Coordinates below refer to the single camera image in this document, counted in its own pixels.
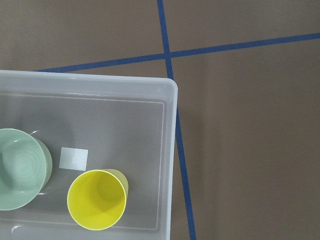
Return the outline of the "yellow plastic cup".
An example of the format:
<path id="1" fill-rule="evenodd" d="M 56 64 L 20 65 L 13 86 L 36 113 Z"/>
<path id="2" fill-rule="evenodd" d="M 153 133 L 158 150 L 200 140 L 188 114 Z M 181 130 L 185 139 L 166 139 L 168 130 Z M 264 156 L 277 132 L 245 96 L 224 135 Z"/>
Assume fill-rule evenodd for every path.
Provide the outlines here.
<path id="1" fill-rule="evenodd" d="M 117 169 L 93 169 L 79 175 L 67 193 L 72 219 L 91 231 L 106 230 L 123 216 L 129 193 L 127 177 Z"/>

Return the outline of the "mint green bowl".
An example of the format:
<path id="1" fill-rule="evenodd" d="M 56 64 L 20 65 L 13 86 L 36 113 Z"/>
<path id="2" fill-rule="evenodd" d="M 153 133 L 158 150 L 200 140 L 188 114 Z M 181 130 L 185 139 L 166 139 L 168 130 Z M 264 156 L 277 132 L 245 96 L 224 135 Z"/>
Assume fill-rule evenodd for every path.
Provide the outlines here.
<path id="1" fill-rule="evenodd" d="M 30 203 L 48 183 L 53 170 L 47 146 L 14 128 L 0 130 L 0 210 Z"/>

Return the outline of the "translucent plastic storage box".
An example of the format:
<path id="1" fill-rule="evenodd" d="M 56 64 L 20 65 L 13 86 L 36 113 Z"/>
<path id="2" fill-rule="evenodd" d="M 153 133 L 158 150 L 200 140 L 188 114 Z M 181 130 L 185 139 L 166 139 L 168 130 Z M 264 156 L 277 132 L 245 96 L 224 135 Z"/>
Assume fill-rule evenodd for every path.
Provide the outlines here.
<path id="1" fill-rule="evenodd" d="M 178 87 L 167 78 L 0 72 L 0 126 L 49 149 L 53 170 L 29 204 L 0 213 L 3 240 L 168 240 Z M 86 170 L 117 169 L 128 200 L 113 227 L 71 218 L 67 192 L 85 171 L 59 168 L 61 148 L 88 150 Z"/>

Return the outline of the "white label sticker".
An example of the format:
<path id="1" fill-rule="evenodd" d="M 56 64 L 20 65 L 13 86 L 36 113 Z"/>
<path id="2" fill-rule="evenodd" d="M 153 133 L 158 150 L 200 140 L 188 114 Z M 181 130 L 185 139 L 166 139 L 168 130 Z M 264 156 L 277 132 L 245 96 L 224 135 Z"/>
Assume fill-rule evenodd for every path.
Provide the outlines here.
<path id="1" fill-rule="evenodd" d="M 88 160 L 87 149 L 62 147 L 60 151 L 59 168 L 85 171 Z"/>

